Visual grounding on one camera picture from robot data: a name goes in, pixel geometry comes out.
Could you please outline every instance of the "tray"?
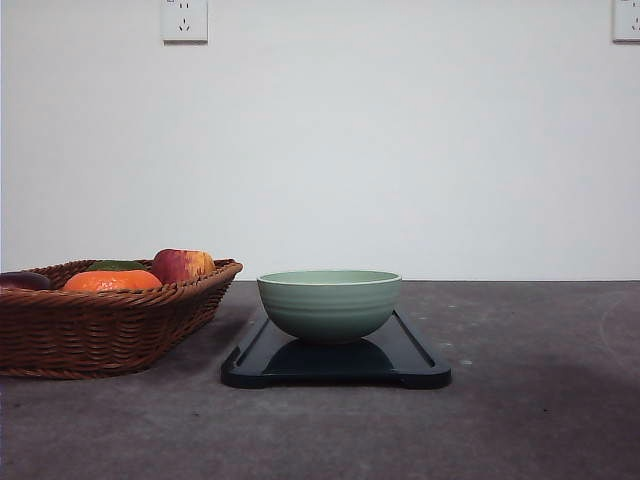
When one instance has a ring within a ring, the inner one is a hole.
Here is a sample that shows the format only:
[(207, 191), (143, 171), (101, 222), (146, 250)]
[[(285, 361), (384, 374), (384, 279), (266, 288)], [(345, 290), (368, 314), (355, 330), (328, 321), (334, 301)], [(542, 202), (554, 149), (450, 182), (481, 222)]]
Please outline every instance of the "tray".
[(221, 380), (236, 388), (347, 383), (434, 389), (451, 383), (451, 367), (397, 309), (376, 332), (343, 345), (305, 343), (263, 313), (222, 364)]

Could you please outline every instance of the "gray floor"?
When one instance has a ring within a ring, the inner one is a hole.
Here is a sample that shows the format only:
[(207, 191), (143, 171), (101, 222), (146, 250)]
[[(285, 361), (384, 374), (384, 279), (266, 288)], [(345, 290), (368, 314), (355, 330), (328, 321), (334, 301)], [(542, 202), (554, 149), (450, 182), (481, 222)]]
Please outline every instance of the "gray floor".
[(2, 478), (640, 478), (640, 283), (405, 282), (401, 303), (450, 386), (226, 387), (259, 308), (236, 282), (146, 372), (1, 379)]

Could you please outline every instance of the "tangerine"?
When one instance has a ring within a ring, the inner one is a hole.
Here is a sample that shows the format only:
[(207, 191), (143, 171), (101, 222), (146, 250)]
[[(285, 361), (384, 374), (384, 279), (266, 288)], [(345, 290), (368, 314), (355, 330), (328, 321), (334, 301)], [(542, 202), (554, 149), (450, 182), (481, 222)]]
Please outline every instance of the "tangerine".
[(101, 292), (105, 290), (144, 290), (160, 287), (158, 277), (144, 270), (103, 271), (76, 273), (67, 280), (62, 290)]

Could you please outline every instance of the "basket rim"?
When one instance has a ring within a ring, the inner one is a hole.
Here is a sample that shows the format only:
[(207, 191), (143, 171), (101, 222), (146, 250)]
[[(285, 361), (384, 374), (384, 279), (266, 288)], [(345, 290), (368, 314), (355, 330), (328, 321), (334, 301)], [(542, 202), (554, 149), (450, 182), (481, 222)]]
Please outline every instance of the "basket rim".
[[(77, 265), (82, 263), (92, 263), (96, 260), (74, 260), (57, 265), (47, 267), (36, 267), (26, 270), (25, 272), (41, 273), (50, 269), (65, 268), (69, 265)], [(138, 260), (141, 262), (150, 262), (151, 260)], [(181, 282), (164, 284), (160, 287), (147, 289), (120, 289), (109, 290), (103, 292), (86, 292), (86, 291), (63, 291), (63, 290), (26, 290), (22, 288), (4, 288), (0, 295), (0, 305), (10, 302), (35, 306), (37, 304), (49, 304), (51, 302), (64, 302), (65, 305), (84, 305), (91, 303), (95, 306), (113, 307), (123, 302), (127, 306), (135, 306), (137, 303), (144, 303), (149, 306), (151, 304), (165, 304), (174, 299), (185, 299), (192, 295), (207, 290), (216, 285), (222, 284), (235, 277), (240, 272), (243, 265), (236, 262), (232, 258), (215, 260), (216, 270), (207, 275), (200, 275), (196, 278)]]

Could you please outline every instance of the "brown wicker basket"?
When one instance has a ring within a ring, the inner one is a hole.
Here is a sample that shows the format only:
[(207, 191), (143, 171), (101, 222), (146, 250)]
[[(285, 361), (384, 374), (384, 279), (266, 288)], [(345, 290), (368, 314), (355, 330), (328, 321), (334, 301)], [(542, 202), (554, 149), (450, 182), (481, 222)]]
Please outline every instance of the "brown wicker basket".
[[(150, 260), (139, 260), (146, 266)], [(30, 271), (61, 288), (94, 260)], [(87, 379), (148, 368), (214, 316), (242, 264), (216, 260), (193, 281), (147, 290), (0, 294), (0, 375)]]

